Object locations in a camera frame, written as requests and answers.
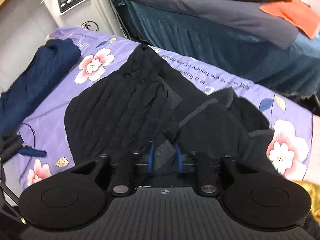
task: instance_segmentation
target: logo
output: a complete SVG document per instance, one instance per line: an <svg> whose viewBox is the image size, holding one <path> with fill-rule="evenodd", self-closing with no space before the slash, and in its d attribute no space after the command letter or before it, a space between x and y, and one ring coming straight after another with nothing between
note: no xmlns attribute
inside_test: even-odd
<svg viewBox="0 0 320 240"><path fill-rule="evenodd" d="M208 95L210 95L210 94L212 94L213 92L215 92L215 88L213 88L213 87L208 87L208 86L206 86L205 88L204 88L204 93L208 96Z"/></svg>
<svg viewBox="0 0 320 240"><path fill-rule="evenodd" d="M81 25L81 27L89 31L95 31L95 32L99 31L98 25L93 21L85 22Z"/></svg>
<svg viewBox="0 0 320 240"><path fill-rule="evenodd" d="M161 190L161 193L162 193L163 195L168 195L168 194L170 193L170 191L167 190L167 189L164 189L164 190Z"/></svg>

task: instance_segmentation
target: ribbed black surface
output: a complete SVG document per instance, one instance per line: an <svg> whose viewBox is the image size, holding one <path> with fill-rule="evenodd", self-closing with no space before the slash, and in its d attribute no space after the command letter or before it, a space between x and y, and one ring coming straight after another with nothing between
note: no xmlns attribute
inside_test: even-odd
<svg viewBox="0 0 320 240"><path fill-rule="evenodd" d="M192 188L144 187L132 196L113 200L106 213L86 228L64 233L29 228L20 237L22 240L313 239L302 228L284 232L246 228L233 221L216 199L200 197Z"/></svg>

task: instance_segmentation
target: pink flower print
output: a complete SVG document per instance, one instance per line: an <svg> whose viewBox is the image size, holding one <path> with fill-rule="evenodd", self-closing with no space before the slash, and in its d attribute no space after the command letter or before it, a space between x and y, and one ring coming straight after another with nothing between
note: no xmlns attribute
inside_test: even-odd
<svg viewBox="0 0 320 240"><path fill-rule="evenodd" d="M35 184L38 181L51 177L51 172L49 165L47 163L41 166L41 162L39 159L35 160L35 164L33 166L33 170L29 170L29 174L27 176L28 186Z"/></svg>
<svg viewBox="0 0 320 240"><path fill-rule="evenodd" d="M104 73L104 67L114 61L115 56L109 55L111 49L101 49L96 55L88 55L79 64L81 71L76 76L76 84L84 83L88 78L91 81L97 81Z"/></svg>
<svg viewBox="0 0 320 240"><path fill-rule="evenodd" d="M273 127L275 133L267 149L267 158L275 169L289 180L302 180L307 166L309 146L304 138L296 137L295 128L289 121L278 119Z"/></svg>

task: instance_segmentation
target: leaf print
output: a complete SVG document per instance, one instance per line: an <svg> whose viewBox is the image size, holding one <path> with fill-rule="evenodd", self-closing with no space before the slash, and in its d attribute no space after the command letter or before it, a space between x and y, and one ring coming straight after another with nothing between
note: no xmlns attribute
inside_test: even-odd
<svg viewBox="0 0 320 240"><path fill-rule="evenodd" d="M259 111L263 112L268 110L272 106L272 103L273 103L273 99L271 98L263 99L259 105Z"/></svg>
<svg viewBox="0 0 320 240"><path fill-rule="evenodd" d="M65 157L61 157L55 164L56 166L63 168L69 165L69 161Z"/></svg>
<svg viewBox="0 0 320 240"><path fill-rule="evenodd" d="M275 99L276 99L277 104L280 106L280 108L281 108L283 111L285 111L285 109L286 109L286 103L285 103L285 101L284 101L282 98L277 97L277 96L275 96Z"/></svg>
<svg viewBox="0 0 320 240"><path fill-rule="evenodd" d="M108 41L102 41L102 42L100 42L98 45L97 45L97 47L100 47L100 46L102 46L103 44L106 44Z"/></svg>

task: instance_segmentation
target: orange cloth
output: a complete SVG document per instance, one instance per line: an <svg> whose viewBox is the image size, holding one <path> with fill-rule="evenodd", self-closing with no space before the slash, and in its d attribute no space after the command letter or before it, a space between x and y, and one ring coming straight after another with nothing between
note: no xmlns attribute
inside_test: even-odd
<svg viewBox="0 0 320 240"><path fill-rule="evenodd" d="M260 10L281 17L313 39L320 30L320 16L299 0L272 2L260 6Z"/></svg>

